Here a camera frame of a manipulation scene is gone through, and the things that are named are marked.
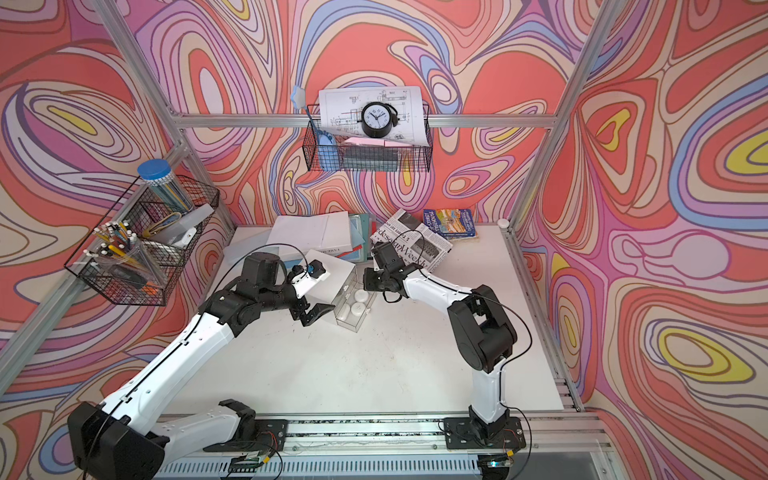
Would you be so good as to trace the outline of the clear bottom plastic drawer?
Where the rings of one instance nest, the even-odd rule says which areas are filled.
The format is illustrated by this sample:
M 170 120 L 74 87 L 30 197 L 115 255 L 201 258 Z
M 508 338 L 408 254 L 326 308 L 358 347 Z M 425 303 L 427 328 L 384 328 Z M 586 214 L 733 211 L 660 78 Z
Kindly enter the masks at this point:
M 364 289 L 361 282 L 345 285 L 334 299 L 336 325 L 357 333 L 371 313 L 376 296 Z

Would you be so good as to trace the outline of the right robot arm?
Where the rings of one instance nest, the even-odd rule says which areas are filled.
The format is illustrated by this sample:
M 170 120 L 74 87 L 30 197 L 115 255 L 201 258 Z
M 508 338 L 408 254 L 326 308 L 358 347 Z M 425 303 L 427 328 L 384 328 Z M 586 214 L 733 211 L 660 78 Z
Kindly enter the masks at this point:
M 390 242 L 372 250 L 375 265 L 364 271 L 369 292 L 396 293 L 431 306 L 449 319 L 457 349 L 473 369 L 473 390 L 465 431 L 446 428 L 453 438 L 487 446 L 497 439 L 509 418 L 502 405 L 502 363 L 512 357 L 518 334 L 495 292 L 487 285 L 474 289 L 454 285 L 419 264 L 407 264 Z

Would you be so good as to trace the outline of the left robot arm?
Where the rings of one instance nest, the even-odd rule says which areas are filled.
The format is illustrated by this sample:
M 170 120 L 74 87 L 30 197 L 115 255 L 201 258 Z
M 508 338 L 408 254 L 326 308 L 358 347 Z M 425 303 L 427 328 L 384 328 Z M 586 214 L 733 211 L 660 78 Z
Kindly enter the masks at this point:
M 255 412 L 233 400 L 178 421 L 159 418 L 217 352 L 262 313 L 286 310 L 303 326 L 331 312 L 306 295 L 328 279 L 319 260 L 287 269 L 279 256 L 255 251 L 241 274 L 215 291 L 187 327 L 147 366 L 100 403 L 84 402 L 67 420 L 74 464 L 95 479 L 151 479 L 165 465 L 216 444 L 240 449 L 259 438 Z

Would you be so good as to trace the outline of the white oblong earphone case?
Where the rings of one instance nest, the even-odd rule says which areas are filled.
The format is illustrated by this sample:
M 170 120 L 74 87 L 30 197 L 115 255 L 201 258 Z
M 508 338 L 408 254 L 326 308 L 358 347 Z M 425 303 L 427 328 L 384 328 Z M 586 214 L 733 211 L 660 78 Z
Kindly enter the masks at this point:
M 339 311 L 336 313 L 336 319 L 341 322 L 345 322 L 350 313 L 350 306 L 348 304 L 342 304 Z

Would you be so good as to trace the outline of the white drawer cabinet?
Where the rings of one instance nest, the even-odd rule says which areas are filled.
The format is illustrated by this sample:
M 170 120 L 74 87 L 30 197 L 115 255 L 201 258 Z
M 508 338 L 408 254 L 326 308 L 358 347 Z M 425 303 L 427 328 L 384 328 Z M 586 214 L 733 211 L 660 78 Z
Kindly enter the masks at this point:
M 347 283 L 348 277 L 354 269 L 354 264 L 314 249 L 311 249 L 306 254 L 306 259 L 310 262 L 312 260 L 320 260 L 330 273 L 330 276 L 325 281 L 316 285 L 304 297 L 311 304 L 326 303 L 334 305 L 334 299 Z

